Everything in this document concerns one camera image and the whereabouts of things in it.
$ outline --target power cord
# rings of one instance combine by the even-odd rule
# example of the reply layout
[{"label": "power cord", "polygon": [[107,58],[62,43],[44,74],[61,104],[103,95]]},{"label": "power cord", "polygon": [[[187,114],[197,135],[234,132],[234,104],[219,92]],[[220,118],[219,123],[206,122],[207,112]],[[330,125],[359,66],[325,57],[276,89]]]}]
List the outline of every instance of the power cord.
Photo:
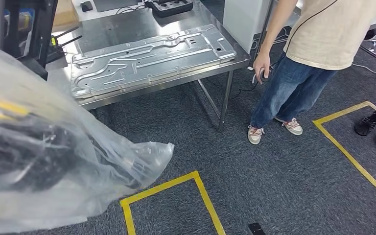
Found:
[{"label": "power cord", "polygon": [[[299,30],[299,28],[300,28],[302,25],[304,25],[307,21],[309,21],[309,20],[312,19],[313,17],[319,15],[320,13],[322,13],[323,11],[325,11],[326,9],[328,9],[329,7],[331,7],[332,5],[334,5],[337,1],[338,1],[338,0],[333,1],[331,4],[329,4],[329,5],[328,5],[327,7],[325,7],[324,9],[322,9],[321,11],[317,12],[316,14],[312,15],[311,17],[309,17],[309,18],[307,18],[305,21],[303,21],[302,24],[300,24],[300,25],[296,28],[296,30],[293,32],[292,36],[290,36],[290,38],[289,38],[289,43],[287,44],[287,47],[286,47],[286,50],[285,50],[285,53],[284,53],[283,57],[280,58],[279,60],[277,60],[275,63],[271,64],[270,67],[273,68],[273,66],[275,66],[278,62],[280,62],[280,61],[286,56],[286,53],[287,53],[287,51],[289,50],[290,42],[291,42],[292,39],[293,39],[293,36],[295,36],[296,32]],[[286,36],[286,35],[289,36],[289,35],[287,34],[287,30],[286,30],[284,27],[283,27],[283,30],[285,31],[285,34],[282,35],[282,36],[280,36],[280,37],[277,37],[277,38],[275,39],[275,42],[277,42],[277,40],[278,40],[279,38],[281,38],[281,37],[284,37],[284,36]],[[251,92],[251,91],[253,91],[253,90],[257,87],[257,84],[258,84],[258,82],[256,82],[256,84],[254,85],[254,87],[253,87],[252,89],[240,89],[240,88],[239,88],[239,89],[238,89],[238,90],[239,90],[238,94],[237,94],[236,96],[230,98],[230,99],[235,99],[235,98],[237,98],[237,97],[241,94],[241,92]]]},{"label": "power cord", "polygon": [[338,0],[333,1],[331,4],[329,4],[329,5],[328,5],[327,7],[325,7],[324,9],[322,9],[322,10],[319,11],[318,13],[312,15],[311,17],[309,17],[309,18],[307,18],[305,21],[303,21],[302,24],[300,24],[300,25],[296,28],[295,32],[293,32],[292,36],[290,37],[290,39],[289,39],[289,43],[287,44],[286,51],[284,52],[283,57],[280,58],[279,60],[277,60],[274,64],[272,64],[271,67],[274,66],[275,64],[277,64],[280,60],[282,60],[282,59],[286,56],[287,51],[289,50],[290,43],[292,42],[292,38],[293,38],[293,36],[295,36],[295,34],[296,34],[296,32],[299,30],[299,28],[300,28],[302,25],[304,25],[308,20],[312,19],[313,17],[319,15],[320,13],[322,13],[323,11],[325,11],[326,9],[330,8],[330,7],[331,7],[332,5],[334,5],[337,1],[338,1]]},{"label": "power cord", "polygon": [[367,69],[368,71],[370,71],[370,72],[376,74],[376,71],[371,70],[371,69],[370,69],[369,67],[367,67],[367,66],[364,66],[364,65],[357,65],[357,64],[354,64],[354,63],[353,63],[352,65],[357,66],[357,67],[361,67],[361,68],[365,68],[365,69]]},{"label": "power cord", "polygon": [[[280,38],[285,37],[285,36],[289,37],[289,34],[287,34],[287,29],[286,29],[285,27],[283,27],[282,29],[283,29],[283,31],[284,31],[284,34],[281,35],[281,36],[278,36],[278,37],[275,39],[274,44],[276,44],[276,43],[282,43],[282,42],[286,42],[286,41],[287,41],[287,38],[285,38],[285,39],[280,39]],[[252,47],[251,47],[251,50],[255,50],[255,49],[257,49],[257,40],[258,40],[258,38],[255,39],[255,40],[253,41],[253,44],[256,43],[256,46],[255,46],[255,47],[252,46]]]},{"label": "power cord", "polygon": [[119,14],[122,14],[122,13],[126,13],[126,12],[142,10],[142,9],[145,9],[145,8],[146,8],[146,5],[140,5],[140,6],[135,7],[135,8],[132,8],[130,6],[124,6],[124,7],[119,8],[115,15],[117,15],[119,13],[119,11],[120,11]]}]

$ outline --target plastic bag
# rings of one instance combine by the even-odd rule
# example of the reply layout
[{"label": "plastic bag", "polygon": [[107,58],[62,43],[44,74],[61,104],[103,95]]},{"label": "plastic bag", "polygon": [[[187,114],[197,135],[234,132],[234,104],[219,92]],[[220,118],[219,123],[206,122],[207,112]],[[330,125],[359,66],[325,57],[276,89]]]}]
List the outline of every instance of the plastic bag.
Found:
[{"label": "plastic bag", "polygon": [[173,147],[130,142],[0,51],[0,233],[99,215],[152,184]]}]

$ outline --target yellow floor tape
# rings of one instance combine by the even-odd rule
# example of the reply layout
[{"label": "yellow floor tape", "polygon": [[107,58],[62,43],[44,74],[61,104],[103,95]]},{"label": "yellow floor tape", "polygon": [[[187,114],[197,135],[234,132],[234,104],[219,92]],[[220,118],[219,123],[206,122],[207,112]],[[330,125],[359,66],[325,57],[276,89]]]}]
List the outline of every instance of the yellow floor tape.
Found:
[{"label": "yellow floor tape", "polygon": [[225,235],[224,228],[220,222],[220,219],[218,218],[217,212],[214,209],[214,206],[212,205],[210,197],[208,197],[207,191],[205,190],[204,184],[201,181],[200,175],[198,171],[191,172],[187,175],[181,176],[179,178],[176,178],[174,180],[168,181],[166,183],[163,183],[161,185],[158,185],[156,187],[150,188],[146,191],[140,192],[138,194],[135,194],[133,196],[130,196],[128,198],[124,198],[120,201],[120,205],[123,208],[124,218],[126,220],[126,227],[128,235],[136,235],[135,231],[135,224],[133,223],[132,218],[132,212],[130,210],[130,204],[134,203],[138,200],[141,200],[143,198],[146,198],[148,196],[151,196],[155,193],[158,193],[160,191],[163,191],[165,189],[168,189],[170,187],[173,187],[175,185],[181,184],[183,182],[186,182],[188,180],[194,180],[197,184],[197,187],[200,191],[202,200],[204,201],[205,207],[208,210],[208,213],[211,216],[211,220],[215,226],[215,229],[217,230],[218,235]]},{"label": "yellow floor tape", "polygon": [[350,160],[350,162],[361,172],[362,175],[364,175],[365,178],[367,178],[368,181],[371,182],[371,184],[373,184],[375,187],[376,187],[376,179],[374,179],[374,177],[367,172],[367,170],[361,166],[360,163],[358,163],[355,158],[322,126],[323,123],[325,122],[328,122],[328,121],[331,121],[331,120],[334,120],[336,118],[339,118],[343,115],[346,115],[346,114],[349,114],[351,112],[354,112],[356,110],[359,110],[359,109],[362,109],[364,107],[367,107],[367,106],[370,106],[372,107],[373,109],[376,110],[376,106],[369,102],[369,101],[365,101],[365,102],[362,102],[360,104],[357,104],[357,105],[354,105],[352,107],[349,107],[347,109],[344,109],[342,111],[339,111],[339,112],[336,112],[334,114],[331,114],[329,116],[326,116],[326,117],[323,117],[321,119],[318,119],[318,120],[315,120],[313,121],[313,123],[315,124],[316,127],[318,127],[318,129],[324,133],[324,135],[333,143],[335,144],[335,146],[341,150],[341,152],[348,158],[348,160]]}]

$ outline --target table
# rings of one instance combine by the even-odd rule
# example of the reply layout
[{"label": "table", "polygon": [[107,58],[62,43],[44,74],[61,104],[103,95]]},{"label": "table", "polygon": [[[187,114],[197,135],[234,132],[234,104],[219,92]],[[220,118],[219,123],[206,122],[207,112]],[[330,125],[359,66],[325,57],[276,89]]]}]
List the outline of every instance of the table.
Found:
[{"label": "table", "polygon": [[[179,74],[150,84],[142,84],[130,88],[97,95],[90,98],[77,99],[77,103],[86,109],[95,109],[104,105],[119,102],[125,99],[160,91],[184,83],[197,81],[213,110],[219,118],[218,130],[222,131],[230,90],[233,80],[233,71],[248,66],[250,55],[234,40],[223,28],[222,24],[200,2],[194,0],[192,11],[167,18],[156,18],[151,9],[142,9],[135,12],[112,15],[98,19],[83,21],[78,30],[72,32],[72,37],[83,35],[83,38],[65,48],[67,54],[83,53],[118,44],[139,41],[142,39],[176,33],[203,25],[213,24],[233,46],[237,52],[235,59],[216,66]],[[60,89],[70,87],[70,65],[64,68],[51,68],[48,65],[48,82]],[[209,95],[201,79],[220,73],[228,73],[224,99],[221,109],[218,109]]]}]

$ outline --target wire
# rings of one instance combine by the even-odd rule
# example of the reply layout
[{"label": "wire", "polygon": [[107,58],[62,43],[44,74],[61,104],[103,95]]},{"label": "wire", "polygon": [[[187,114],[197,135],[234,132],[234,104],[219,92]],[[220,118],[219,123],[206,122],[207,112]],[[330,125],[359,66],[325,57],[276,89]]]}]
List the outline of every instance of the wire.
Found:
[{"label": "wire", "polygon": [[[284,34],[281,35],[281,36],[278,36],[278,37],[275,39],[274,43],[282,43],[282,42],[287,41],[287,38],[286,38],[286,40],[285,40],[285,39],[280,39],[280,40],[278,40],[279,38],[282,38],[282,37],[284,37],[284,36],[289,37],[289,34],[287,34],[287,29],[286,29],[285,27],[283,27],[282,29],[283,29],[283,31],[284,31]],[[258,40],[258,38],[255,39],[255,40],[253,40],[251,50],[255,50],[255,49],[257,48],[257,40]]]},{"label": "wire", "polygon": [[115,15],[117,15],[117,14],[119,13],[120,10],[123,10],[123,9],[125,9],[125,8],[127,8],[127,10],[132,10],[132,11],[134,11],[134,8],[132,8],[132,7],[130,7],[130,6],[124,6],[124,7],[119,8],[119,9],[117,10],[117,12],[116,12]]},{"label": "wire", "polygon": [[365,68],[365,69],[367,69],[368,71],[370,71],[370,72],[376,74],[376,71],[371,70],[371,69],[370,69],[369,67],[367,67],[367,66],[364,66],[364,65],[357,65],[357,64],[354,64],[354,63],[353,63],[352,65],[357,66],[357,67],[361,67],[361,68]]},{"label": "wire", "polygon": [[239,88],[238,89],[238,94],[236,94],[234,97],[230,98],[230,100],[237,98],[241,94],[241,92],[251,92],[252,90],[254,90],[257,87],[257,84],[258,84],[258,82],[256,82],[256,84],[254,85],[254,87],[252,89],[249,89],[249,90],[247,90],[247,89],[240,89]]},{"label": "wire", "polygon": [[120,12],[120,14],[122,13],[126,13],[126,12],[130,12],[130,11],[137,11],[137,10],[142,10],[142,9],[145,9],[146,8],[146,5],[140,5],[138,7],[135,7],[135,8],[132,8],[130,6],[124,6],[124,7],[121,7],[117,10],[116,14],[117,15],[119,13],[120,10],[123,10],[123,9],[126,9],[126,10],[123,10]]},{"label": "wire", "polygon": [[209,80],[208,78],[206,78],[205,80],[207,80],[207,81],[209,81],[210,83],[212,83],[214,86],[216,86],[216,87],[222,87],[221,85],[217,85],[217,84],[215,84],[215,83],[213,83],[211,80]]},{"label": "wire", "polygon": [[292,42],[292,38],[293,38],[293,36],[295,36],[296,32],[298,31],[298,29],[299,29],[302,25],[304,25],[308,20],[310,20],[310,19],[312,19],[313,17],[319,15],[320,13],[322,13],[323,11],[325,11],[326,9],[328,9],[329,7],[331,7],[332,5],[334,5],[337,1],[338,1],[338,0],[333,1],[331,4],[329,4],[329,5],[328,5],[327,7],[325,7],[324,9],[322,9],[322,10],[319,11],[318,13],[312,15],[311,17],[309,17],[309,18],[307,18],[305,21],[303,21],[302,24],[300,24],[300,25],[296,28],[296,30],[293,32],[292,36],[290,36],[290,38],[289,38],[289,43],[287,44],[286,50],[285,50],[284,55],[282,56],[282,58],[280,58],[278,61],[276,61],[276,62],[275,62],[274,64],[272,64],[271,66],[277,64],[280,60],[283,59],[283,57],[286,56],[287,51],[289,50],[290,43]]}]

